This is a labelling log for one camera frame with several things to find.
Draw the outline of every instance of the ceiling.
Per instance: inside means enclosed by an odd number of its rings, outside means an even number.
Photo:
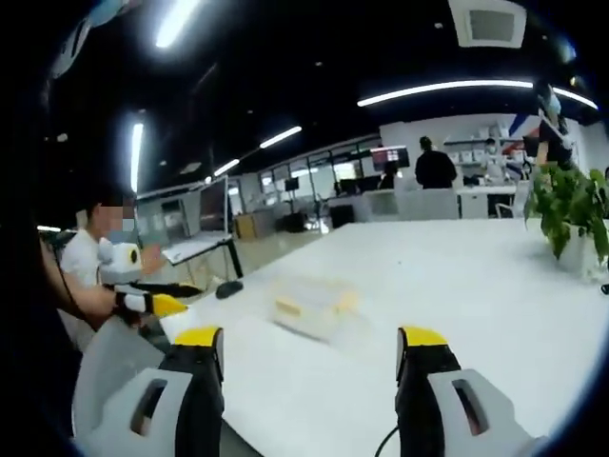
[[[41,196],[46,224],[73,217],[81,194],[74,190],[93,177],[128,183],[134,122],[145,125],[144,191],[201,179],[233,158],[243,159],[235,172],[264,169],[389,122],[536,110],[530,92],[510,89],[429,92],[357,106],[391,90],[538,76],[569,89],[577,75],[580,86],[571,90],[592,91],[600,106],[609,93],[602,83],[607,70],[594,65],[601,48],[595,21],[601,26],[602,16],[578,18],[577,11],[556,5],[562,2],[517,2],[530,9],[520,50],[460,48],[447,0],[202,0],[176,43],[160,50],[154,41],[169,3],[141,1],[93,30],[55,83],[51,122],[68,141],[50,147],[45,165],[43,189],[55,189]],[[558,30],[573,32],[567,39]],[[569,46],[577,58],[565,62]],[[582,123],[599,119],[576,102],[565,110]],[[257,150],[297,125],[300,134]],[[180,174],[192,162],[202,165]],[[62,202],[62,210],[51,211],[51,199]]]

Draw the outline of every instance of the green leaves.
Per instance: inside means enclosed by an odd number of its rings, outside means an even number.
[[[591,234],[599,262],[609,256],[609,237],[603,218],[609,213],[609,189],[603,174],[593,169],[586,177],[578,169],[562,170],[555,164],[541,167],[533,192],[524,207],[525,222],[532,214],[541,216],[541,231],[560,259],[571,238],[570,226],[579,236]]]

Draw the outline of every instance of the transparent plastic box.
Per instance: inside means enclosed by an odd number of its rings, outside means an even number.
[[[311,277],[281,277],[272,289],[270,319],[298,333],[330,341],[357,306],[349,284]]]

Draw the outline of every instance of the potted plant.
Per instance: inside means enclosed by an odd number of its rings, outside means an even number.
[[[586,176],[549,164],[533,184],[524,208],[541,219],[541,231],[559,263],[578,276],[590,278],[609,256],[609,237],[603,219],[609,213],[607,184],[597,169]]]

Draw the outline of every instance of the white flower pot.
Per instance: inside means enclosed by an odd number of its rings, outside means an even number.
[[[603,274],[591,235],[578,234],[579,228],[571,226],[571,238],[559,259],[561,268],[581,279],[591,281]]]

